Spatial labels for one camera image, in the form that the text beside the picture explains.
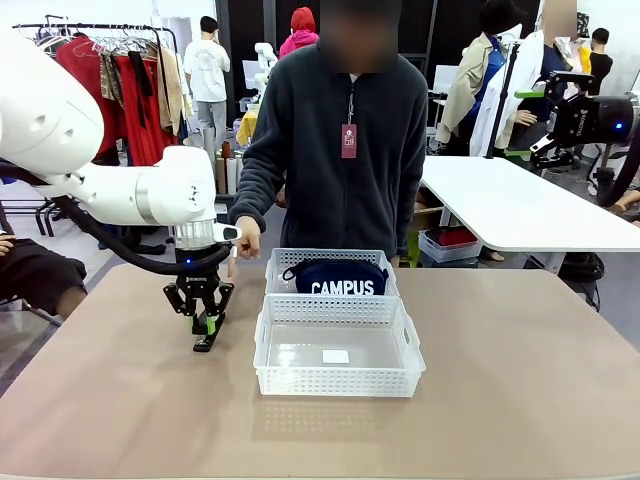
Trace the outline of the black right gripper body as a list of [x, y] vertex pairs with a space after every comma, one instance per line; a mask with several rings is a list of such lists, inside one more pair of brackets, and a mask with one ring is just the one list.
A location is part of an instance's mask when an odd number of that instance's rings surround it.
[[563, 144], [626, 145], [632, 133], [632, 97], [587, 96], [568, 101], [567, 133]]

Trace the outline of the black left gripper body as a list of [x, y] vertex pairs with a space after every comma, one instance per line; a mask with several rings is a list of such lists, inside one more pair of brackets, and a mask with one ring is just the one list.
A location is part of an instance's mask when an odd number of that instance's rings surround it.
[[176, 285], [185, 294], [185, 299], [213, 299], [219, 286], [218, 274], [221, 263], [220, 248], [203, 248], [197, 250], [175, 250], [176, 263], [183, 267], [177, 275]]

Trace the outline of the person's right hand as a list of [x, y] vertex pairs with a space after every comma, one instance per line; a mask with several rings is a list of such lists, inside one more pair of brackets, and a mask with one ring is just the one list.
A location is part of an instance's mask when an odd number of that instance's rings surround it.
[[233, 278], [239, 257], [246, 260], [259, 259], [261, 255], [261, 230], [258, 223], [249, 216], [239, 217], [236, 226], [241, 230], [241, 237], [234, 242], [228, 263], [227, 273]]

